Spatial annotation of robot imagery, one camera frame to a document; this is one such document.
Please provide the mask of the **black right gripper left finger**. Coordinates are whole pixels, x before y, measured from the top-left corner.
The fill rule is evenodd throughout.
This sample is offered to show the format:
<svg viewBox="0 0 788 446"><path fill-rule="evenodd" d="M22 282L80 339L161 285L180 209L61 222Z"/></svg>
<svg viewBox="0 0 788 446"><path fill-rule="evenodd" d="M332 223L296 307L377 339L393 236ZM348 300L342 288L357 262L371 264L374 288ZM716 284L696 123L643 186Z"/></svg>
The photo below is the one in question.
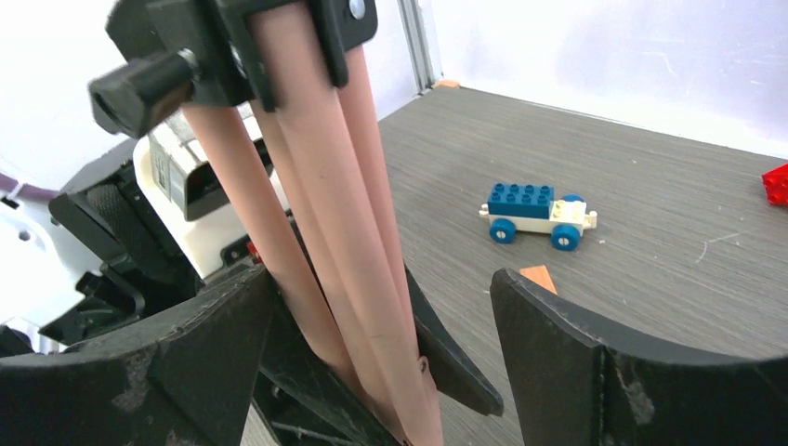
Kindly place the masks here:
<svg viewBox="0 0 788 446"><path fill-rule="evenodd" d="M2 359L2 443L239 444L273 297L248 269L60 354Z"/></svg>

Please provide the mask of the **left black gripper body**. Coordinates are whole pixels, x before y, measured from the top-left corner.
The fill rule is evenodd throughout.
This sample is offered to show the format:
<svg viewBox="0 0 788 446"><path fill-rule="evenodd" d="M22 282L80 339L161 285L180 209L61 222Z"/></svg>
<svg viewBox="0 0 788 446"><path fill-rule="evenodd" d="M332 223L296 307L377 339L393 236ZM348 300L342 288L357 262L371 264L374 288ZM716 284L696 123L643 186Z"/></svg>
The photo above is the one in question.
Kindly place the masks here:
<svg viewBox="0 0 788 446"><path fill-rule="evenodd" d="M97 160L77 179L89 176L97 182L79 187L73 181L48 209L100 259L99 272L83 274L75 285L82 300L44 325L40 335L62 345L81 342L194 297L238 262L260 260L248 236L246 257L202 280L144 196L131 161L111 166Z"/></svg>

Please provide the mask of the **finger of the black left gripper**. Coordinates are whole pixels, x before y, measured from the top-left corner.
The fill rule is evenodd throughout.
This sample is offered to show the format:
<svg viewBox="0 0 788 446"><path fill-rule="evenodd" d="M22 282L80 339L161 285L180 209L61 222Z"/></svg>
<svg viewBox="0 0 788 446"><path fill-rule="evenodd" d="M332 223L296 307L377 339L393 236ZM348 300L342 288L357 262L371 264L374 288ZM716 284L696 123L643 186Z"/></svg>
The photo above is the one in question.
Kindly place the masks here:
<svg viewBox="0 0 788 446"><path fill-rule="evenodd" d="M428 359L437 390L476 413L501 416L500 392L448 332L413 274L405 274L419 350Z"/></svg>
<svg viewBox="0 0 788 446"><path fill-rule="evenodd" d="M276 445L399 442L309 348L279 296L263 322L253 406Z"/></svg>

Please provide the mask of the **pink music stand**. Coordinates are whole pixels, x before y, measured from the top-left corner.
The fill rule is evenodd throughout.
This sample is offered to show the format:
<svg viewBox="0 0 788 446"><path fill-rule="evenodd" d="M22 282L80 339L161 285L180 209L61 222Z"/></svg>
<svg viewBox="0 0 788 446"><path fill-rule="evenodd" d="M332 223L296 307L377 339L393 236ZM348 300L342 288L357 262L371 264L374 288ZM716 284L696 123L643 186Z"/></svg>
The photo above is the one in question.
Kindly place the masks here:
<svg viewBox="0 0 788 446"><path fill-rule="evenodd" d="M440 445L364 44L372 1L118 1L90 84L131 138L181 112L316 356L399 445Z"/></svg>

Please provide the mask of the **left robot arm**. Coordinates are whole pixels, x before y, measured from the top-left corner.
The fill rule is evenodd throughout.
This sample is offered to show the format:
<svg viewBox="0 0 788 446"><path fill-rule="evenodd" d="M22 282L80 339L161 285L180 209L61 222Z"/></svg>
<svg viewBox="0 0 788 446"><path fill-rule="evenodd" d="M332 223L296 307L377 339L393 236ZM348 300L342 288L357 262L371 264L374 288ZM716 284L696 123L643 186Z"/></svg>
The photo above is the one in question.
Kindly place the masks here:
<svg viewBox="0 0 788 446"><path fill-rule="evenodd" d="M395 437L309 349L228 206L155 212L125 143L32 219L1 205L1 441L238 445L257 409L279 445Z"/></svg>

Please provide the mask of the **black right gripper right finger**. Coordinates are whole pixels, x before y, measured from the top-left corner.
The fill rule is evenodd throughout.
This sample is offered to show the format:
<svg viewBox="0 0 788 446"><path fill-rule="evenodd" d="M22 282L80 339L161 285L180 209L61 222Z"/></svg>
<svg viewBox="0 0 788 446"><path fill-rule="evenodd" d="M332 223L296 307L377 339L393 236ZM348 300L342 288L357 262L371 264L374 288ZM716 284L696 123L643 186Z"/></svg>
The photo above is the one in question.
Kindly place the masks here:
<svg viewBox="0 0 788 446"><path fill-rule="evenodd" d="M499 269L495 323L527 445L783 445L787 360L667 341Z"/></svg>

